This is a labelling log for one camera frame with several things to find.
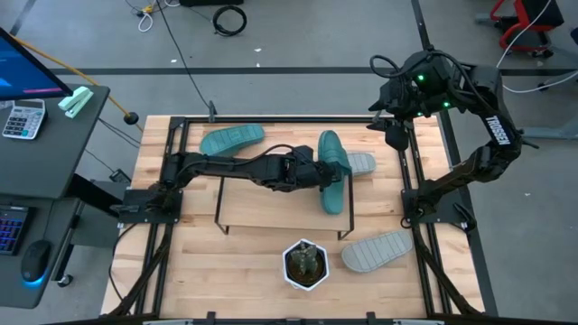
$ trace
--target plant pot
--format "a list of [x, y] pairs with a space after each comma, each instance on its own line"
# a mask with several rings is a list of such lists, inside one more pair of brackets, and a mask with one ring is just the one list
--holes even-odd
[[[302, 243], [306, 243], [308, 245], [316, 245], [317, 246], [317, 256], [316, 260], [318, 263], [318, 268], [321, 268], [322, 271], [319, 273], [316, 278], [311, 279], [311, 281], [303, 281], [299, 279], [298, 274], [292, 274], [293, 268], [290, 266], [291, 263], [291, 252], [298, 248], [298, 246]], [[327, 251], [325, 248], [309, 241], [307, 239], [301, 239], [295, 244], [291, 245], [283, 252], [283, 275], [285, 280], [293, 286], [295, 289], [302, 289], [305, 291], [313, 290], [319, 283], [323, 282], [327, 277], [329, 277], [329, 259], [327, 258]]]

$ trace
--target yellow cable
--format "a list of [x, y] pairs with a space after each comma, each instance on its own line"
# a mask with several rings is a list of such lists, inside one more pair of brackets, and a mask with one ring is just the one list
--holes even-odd
[[[27, 43], [27, 42], [25, 42], [25, 41], [23, 41], [23, 40], [15, 37], [15, 36], [12, 36], [12, 37], [13, 37], [17, 42], [19, 42], [23, 47], [29, 49], [30, 51], [34, 51], [34, 52], [36, 52], [38, 55], [40, 55], [40, 56], [42, 56], [42, 57], [44, 57], [44, 58], [46, 58], [46, 59], [48, 59], [48, 60], [51, 60], [52, 62], [54, 62], [54, 63], [56, 63], [56, 64], [61, 65], [62, 67], [66, 68], [67, 70], [70, 70], [70, 71], [78, 74], [79, 76], [81, 76], [82, 78], [84, 78], [84, 79], [86, 79], [88, 82], [90, 82], [91, 84], [93, 84], [93, 85], [95, 85], [95, 86], [100, 86], [93, 78], [91, 78], [91, 77], [85, 75], [84, 73], [82, 73], [82, 72], [80, 72], [80, 71], [72, 68], [70, 65], [62, 62], [61, 60], [58, 60], [58, 59], [56, 59], [56, 58], [53, 58], [53, 57], [50, 56], [49, 54], [46, 54], [46, 53], [44, 53], [43, 51], [40, 51], [40, 50], [36, 49], [36, 48], [33, 47], [31, 44], [29, 44], [29, 43]], [[120, 104], [118, 104], [118, 102], [117, 102], [112, 96], [108, 95], [108, 99], [110, 99], [110, 101], [113, 102], [113, 104], [115, 104], [115, 105], [118, 107], [118, 109], [120, 109], [120, 110], [123, 112], [123, 114], [124, 114], [125, 116], [128, 116], [128, 111], [126, 111], [123, 107], [121, 107]], [[138, 124], [135, 124], [135, 125], [136, 125], [136, 127], [138, 127], [138, 129], [139, 129], [141, 132], [143, 132], [143, 128], [142, 128], [140, 125], [138, 125]]]

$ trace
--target black desk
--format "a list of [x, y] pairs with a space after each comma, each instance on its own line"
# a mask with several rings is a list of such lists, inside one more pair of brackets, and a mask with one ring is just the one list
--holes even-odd
[[[81, 85], [69, 86], [75, 89]], [[66, 117], [58, 108], [61, 98], [46, 99], [48, 117], [36, 139], [0, 136], [0, 204], [36, 208], [18, 255], [0, 256], [0, 306], [38, 305], [48, 281], [61, 273], [62, 266], [53, 272], [55, 266], [68, 262], [75, 216], [83, 202], [117, 216], [109, 207], [121, 201], [75, 173], [110, 91], [107, 87], [89, 88], [94, 96], [75, 118]], [[9, 113], [9, 109], [0, 111], [0, 124]], [[47, 225], [45, 239], [52, 248], [46, 274], [37, 287], [26, 286], [20, 275], [23, 254], [32, 242], [42, 239]]]

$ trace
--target hexagonal white pot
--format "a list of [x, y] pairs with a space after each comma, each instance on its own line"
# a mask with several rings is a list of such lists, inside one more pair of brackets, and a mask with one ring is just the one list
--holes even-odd
[[[289, 274], [287, 272], [287, 255], [289, 254], [289, 252], [291, 252], [295, 247], [299, 246], [299, 244], [301, 242], [305, 242], [309, 245], [316, 245], [317, 246], [317, 251], [318, 253], [321, 253], [323, 255], [323, 260], [325, 261], [325, 275], [319, 279], [319, 281], [317, 281], [316, 283], [310, 285], [310, 286], [303, 286], [295, 281], [293, 281], [290, 277]], [[327, 279], [329, 277], [329, 259], [327, 258], [327, 251], [325, 250], [325, 248], [313, 243], [312, 241], [309, 241], [307, 239], [301, 239], [298, 242], [296, 242], [295, 244], [291, 245], [289, 248], [285, 249], [285, 251], [283, 252], [283, 276], [285, 278], [285, 280], [290, 283], [293, 288], [295, 289], [302, 289], [305, 291], [311, 291], [313, 289], [315, 289], [316, 286], [319, 285], [319, 283], [323, 282], [325, 279]]]

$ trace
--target potted plant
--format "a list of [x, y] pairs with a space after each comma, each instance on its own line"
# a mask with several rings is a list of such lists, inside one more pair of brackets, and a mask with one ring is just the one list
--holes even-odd
[[329, 276], [327, 251], [301, 239], [283, 252], [283, 271], [285, 280], [295, 289], [311, 291]]

